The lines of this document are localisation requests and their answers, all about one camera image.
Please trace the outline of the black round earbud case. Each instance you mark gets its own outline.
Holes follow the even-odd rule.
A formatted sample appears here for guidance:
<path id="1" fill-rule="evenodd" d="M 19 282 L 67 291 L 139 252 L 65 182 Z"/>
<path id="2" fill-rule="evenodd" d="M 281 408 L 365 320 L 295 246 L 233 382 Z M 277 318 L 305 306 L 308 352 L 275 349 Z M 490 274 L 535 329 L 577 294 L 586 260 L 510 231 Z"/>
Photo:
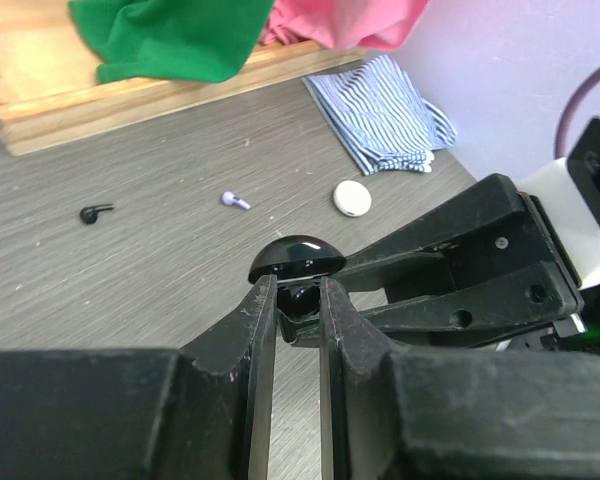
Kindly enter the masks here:
<path id="1" fill-rule="evenodd" d="M 278 294 L 278 290 L 287 285 L 316 283 L 320 286 L 322 277 L 339 272 L 345 265 L 345 256 L 328 242 L 309 235 L 290 235 L 272 241 L 256 255 L 248 281 L 255 284 L 263 276 L 274 275 Z M 292 321 L 278 309 L 283 340 L 288 344 L 295 343 L 298 332 L 307 322 L 313 322 L 318 312 L 309 318 Z"/>

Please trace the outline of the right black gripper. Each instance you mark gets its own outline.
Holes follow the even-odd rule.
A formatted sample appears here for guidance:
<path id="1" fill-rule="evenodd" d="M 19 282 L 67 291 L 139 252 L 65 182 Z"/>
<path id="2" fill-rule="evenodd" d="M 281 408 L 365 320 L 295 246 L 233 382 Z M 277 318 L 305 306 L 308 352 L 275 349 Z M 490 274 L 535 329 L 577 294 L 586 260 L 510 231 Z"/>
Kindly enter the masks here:
<path id="1" fill-rule="evenodd" d="M 386 305 L 361 314 L 402 343 L 485 347 L 585 306 L 540 201 L 502 174 L 348 256 L 329 277 L 346 293 L 384 290 Z"/>

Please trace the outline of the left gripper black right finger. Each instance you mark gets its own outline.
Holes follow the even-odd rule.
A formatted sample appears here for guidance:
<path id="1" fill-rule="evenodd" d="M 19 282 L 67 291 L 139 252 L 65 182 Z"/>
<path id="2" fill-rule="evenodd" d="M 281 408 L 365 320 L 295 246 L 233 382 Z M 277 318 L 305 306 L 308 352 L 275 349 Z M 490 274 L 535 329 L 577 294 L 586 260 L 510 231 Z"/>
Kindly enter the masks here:
<path id="1" fill-rule="evenodd" d="M 401 346 L 320 286 L 326 479 L 600 479 L 600 357 Z"/>

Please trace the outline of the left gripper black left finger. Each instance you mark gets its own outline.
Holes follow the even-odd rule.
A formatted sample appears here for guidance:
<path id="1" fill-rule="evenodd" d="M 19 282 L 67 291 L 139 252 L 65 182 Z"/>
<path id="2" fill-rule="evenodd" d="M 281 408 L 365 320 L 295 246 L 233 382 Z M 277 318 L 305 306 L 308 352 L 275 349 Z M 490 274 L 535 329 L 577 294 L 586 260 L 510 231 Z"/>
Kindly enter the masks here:
<path id="1" fill-rule="evenodd" d="M 263 479 L 276 280 L 177 349 L 0 351 L 0 479 Z"/>

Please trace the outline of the white earbud charging case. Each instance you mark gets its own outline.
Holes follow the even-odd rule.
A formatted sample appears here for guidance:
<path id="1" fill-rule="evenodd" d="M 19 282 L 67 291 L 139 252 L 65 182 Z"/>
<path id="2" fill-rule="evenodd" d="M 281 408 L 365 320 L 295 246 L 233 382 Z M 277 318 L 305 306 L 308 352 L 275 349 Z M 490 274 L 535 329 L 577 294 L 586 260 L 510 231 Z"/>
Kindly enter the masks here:
<path id="1" fill-rule="evenodd" d="M 369 212 L 372 197 L 369 190 L 361 183 L 345 180 L 334 188 L 333 202 L 343 215 L 357 218 Z"/>

